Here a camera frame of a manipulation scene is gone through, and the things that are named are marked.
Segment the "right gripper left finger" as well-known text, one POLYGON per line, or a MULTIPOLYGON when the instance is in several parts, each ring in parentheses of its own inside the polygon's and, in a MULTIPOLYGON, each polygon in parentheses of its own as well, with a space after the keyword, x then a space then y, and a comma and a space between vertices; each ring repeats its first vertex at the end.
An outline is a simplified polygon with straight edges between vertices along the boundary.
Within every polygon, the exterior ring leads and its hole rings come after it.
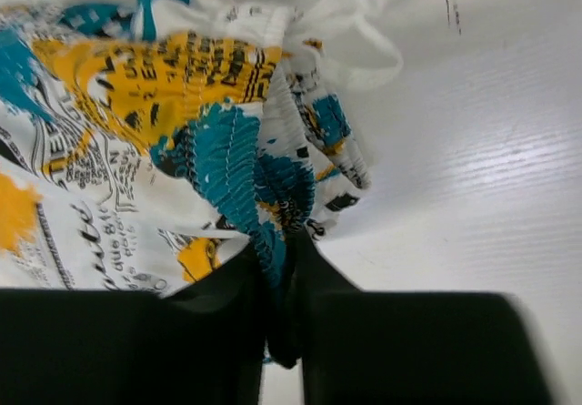
POLYGON ((5 289, 4 404, 255 404, 265 333, 251 248, 175 296, 5 289))

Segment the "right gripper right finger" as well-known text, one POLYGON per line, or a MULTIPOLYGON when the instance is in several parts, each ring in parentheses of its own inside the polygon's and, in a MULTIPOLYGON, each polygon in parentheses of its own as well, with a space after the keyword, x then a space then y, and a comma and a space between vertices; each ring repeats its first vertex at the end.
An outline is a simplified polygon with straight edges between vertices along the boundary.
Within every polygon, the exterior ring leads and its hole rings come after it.
POLYGON ((305 233, 290 255, 305 403, 554 402, 509 296, 363 290, 305 233))

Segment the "white teal yellow patterned shorts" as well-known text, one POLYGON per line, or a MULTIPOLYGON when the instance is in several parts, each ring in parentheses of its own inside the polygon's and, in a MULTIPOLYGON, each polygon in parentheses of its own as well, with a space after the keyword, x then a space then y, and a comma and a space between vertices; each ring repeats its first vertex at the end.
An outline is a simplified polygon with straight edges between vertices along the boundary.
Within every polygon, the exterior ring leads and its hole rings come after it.
POLYGON ((7 282, 167 298, 248 249, 267 357, 294 367, 289 245, 370 185, 336 88, 401 70, 387 1, 3 5, 7 282))

